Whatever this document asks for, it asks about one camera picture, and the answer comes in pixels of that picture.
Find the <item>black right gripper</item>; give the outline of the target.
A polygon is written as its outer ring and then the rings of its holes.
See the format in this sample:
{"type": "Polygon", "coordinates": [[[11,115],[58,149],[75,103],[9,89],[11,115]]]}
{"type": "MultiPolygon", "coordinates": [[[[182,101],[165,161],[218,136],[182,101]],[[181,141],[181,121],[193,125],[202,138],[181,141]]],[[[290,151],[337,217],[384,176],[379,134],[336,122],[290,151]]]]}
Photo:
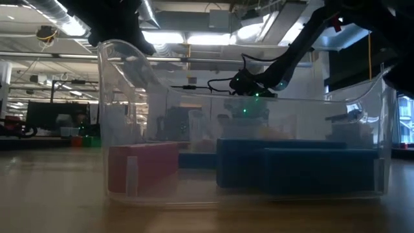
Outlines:
{"type": "Polygon", "coordinates": [[[229,86],[233,89],[233,95],[254,96],[254,97],[277,97],[276,93],[269,91],[267,88],[261,87],[246,68],[239,72],[230,80],[229,86]]]}

